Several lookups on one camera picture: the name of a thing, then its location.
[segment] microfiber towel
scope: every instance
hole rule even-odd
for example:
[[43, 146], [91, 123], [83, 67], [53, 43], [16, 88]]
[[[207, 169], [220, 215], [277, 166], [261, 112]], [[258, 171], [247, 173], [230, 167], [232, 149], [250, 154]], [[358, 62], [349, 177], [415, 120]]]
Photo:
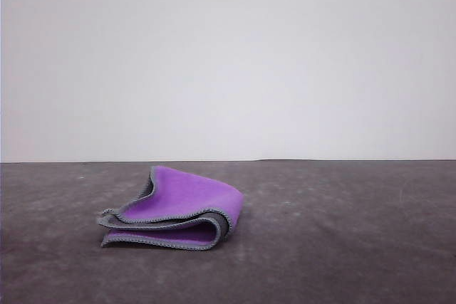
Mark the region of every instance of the microfiber towel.
[[140, 194], [119, 209], [106, 209], [98, 224], [109, 228], [101, 246], [114, 241], [202, 251], [230, 235], [243, 195], [234, 187], [171, 169], [152, 167]]

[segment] gray floor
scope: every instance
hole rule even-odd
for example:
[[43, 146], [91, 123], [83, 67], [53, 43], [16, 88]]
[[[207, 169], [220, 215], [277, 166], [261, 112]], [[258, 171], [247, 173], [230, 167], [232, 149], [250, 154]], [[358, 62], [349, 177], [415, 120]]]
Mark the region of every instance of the gray floor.
[[[211, 251], [100, 248], [150, 165], [245, 194]], [[2, 165], [3, 303], [456, 303], [456, 161]]]

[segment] folded cloth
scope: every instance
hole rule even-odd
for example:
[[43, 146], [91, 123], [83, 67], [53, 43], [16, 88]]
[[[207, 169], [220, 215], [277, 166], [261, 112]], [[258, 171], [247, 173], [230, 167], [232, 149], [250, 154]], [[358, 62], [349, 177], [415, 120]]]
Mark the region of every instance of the folded cloth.
[[234, 187], [169, 167], [152, 167], [140, 194], [106, 209], [98, 223], [109, 228], [101, 246], [114, 241], [202, 251], [236, 227], [243, 195]]

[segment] white wall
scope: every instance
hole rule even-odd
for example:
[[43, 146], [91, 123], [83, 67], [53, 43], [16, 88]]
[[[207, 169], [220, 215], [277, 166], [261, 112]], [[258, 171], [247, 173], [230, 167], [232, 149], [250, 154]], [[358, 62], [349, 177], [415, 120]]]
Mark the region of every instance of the white wall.
[[456, 158], [456, 0], [2, 0], [4, 162]]

